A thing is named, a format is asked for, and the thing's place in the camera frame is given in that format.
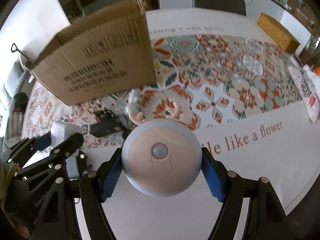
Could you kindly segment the brown cardboard box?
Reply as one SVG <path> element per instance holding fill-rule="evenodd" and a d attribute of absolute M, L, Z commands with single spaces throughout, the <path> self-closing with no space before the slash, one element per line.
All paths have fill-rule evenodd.
<path fill-rule="evenodd" d="M 144 1 L 104 7 L 62 29 L 27 70 L 67 106 L 154 84 Z"/>

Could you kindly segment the pink deer night light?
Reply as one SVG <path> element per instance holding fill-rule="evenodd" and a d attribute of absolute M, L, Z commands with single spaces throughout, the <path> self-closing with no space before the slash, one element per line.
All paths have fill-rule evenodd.
<path fill-rule="evenodd" d="M 153 197 L 171 197 L 188 189 L 202 165 L 196 135 L 178 119 L 181 106 L 167 107 L 164 119 L 146 121 L 143 112 L 128 113 L 136 128 L 125 140 L 121 162 L 128 181 Z"/>

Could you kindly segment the black chair right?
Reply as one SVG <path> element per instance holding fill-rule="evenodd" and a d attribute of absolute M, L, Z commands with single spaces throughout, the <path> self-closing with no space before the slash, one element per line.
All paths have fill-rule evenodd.
<path fill-rule="evenodd" d="M 193 8 L 219 10 L 246 16 L 245 0 L 192 0 Z"/>

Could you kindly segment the black usb hub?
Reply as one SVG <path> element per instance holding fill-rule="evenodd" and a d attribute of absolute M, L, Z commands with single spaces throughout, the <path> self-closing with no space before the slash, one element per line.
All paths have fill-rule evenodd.
<path fill-rule="evenodd" d="M 96 123 L 91 124 L 91 135 L 101 138 L 114 133 L 122 132 L 123 139 L 130 134 L 129 119 L 124 114 L 114 114 L 111 110 L 101 110 L 93 113 Z"/>

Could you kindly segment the black chair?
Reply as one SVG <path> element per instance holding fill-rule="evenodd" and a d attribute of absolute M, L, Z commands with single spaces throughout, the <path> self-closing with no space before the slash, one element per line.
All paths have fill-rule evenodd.
<path fill-rule="evenodd" d="M 219 10 L 246 16 L 245 0 L 192 0 L 193 8 Z"/>
<path fill-rule="evenodd" d="M 126 0 L 97 0 L 89 5 L 85 6 L 82 10 L 82 14 L 83 14 L 83 16 L 87 16 L 87 15 L 90 15 L 99 9 L 102 9 L 102 8 L 109 6 L 109 5 L 114 5 L 114 4 L 122 2 L 122 1 L 126 1 Z"/>

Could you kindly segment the patterned tile table mat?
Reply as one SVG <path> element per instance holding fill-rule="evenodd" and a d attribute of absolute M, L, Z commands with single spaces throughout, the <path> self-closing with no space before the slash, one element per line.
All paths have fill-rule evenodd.
<path fill-rule="evenodd" d="M 301 100 L 289 74 L 290 56 L 278 45 L 252 38 L 197 34 L 151 42 L 156 83 L 66 106 L 41 85 L 35 86 L 25 113 L 22 137 L 50 131 L 53 122 L 81 127 L 83 148 L 120 145 L 120 133 L 96 138 L 89 133 L 96 111 L 126 113 L 138 103 L 146 119 L 167 116 L 179 102 L 179 118 L 192 130 L 242 120 Z"/>

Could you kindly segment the white floral pouch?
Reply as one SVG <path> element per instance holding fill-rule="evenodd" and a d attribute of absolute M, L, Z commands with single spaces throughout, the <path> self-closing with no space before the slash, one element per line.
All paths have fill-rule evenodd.
<path fill-rule="evenodd" d="M 316 124 L 319 120 L 319 97 L 311 78 L 310 69 L 307 66 L 303 68 L 289 66 L 288 70 L 302 97 L 309 119 Z"/>

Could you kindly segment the white power adapter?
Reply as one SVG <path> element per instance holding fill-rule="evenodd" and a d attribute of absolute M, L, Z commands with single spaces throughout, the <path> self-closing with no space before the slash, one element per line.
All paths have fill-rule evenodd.
<path fill-rule="evenodd" d="M 64 121 L 54 121 L 50 130 L 51 147 L 55 148 L 75 133 L 82 133 L 79 126 Z"/>

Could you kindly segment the black chair centre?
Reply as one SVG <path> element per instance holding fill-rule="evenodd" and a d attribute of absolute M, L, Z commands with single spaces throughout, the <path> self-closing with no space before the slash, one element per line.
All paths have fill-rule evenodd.
<path fill-rule="evenodd" d="M 114 4 L 122 2 L 122 1 L 126 1 L 126 0 L 97 0 L 89 5 L 85 6 L 82 10 L 82 14 L 83 14 L 83 16 L 87 16 L 87 15 L 90 15 L 99 9 L 102 9 L 102 8 L 109 6 L 109 5 L 114 5 Z"/>

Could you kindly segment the grey sofa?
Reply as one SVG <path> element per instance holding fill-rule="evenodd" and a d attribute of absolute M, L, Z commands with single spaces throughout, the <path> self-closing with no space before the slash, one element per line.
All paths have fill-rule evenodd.
<path fill-rule="evenodd" d="M 1 104 L 5 109 L 9 108 L 13 97 L 21 90 L 27 74 L 19 62 L 14 62 L 7 79 L 1 85 Z"/>

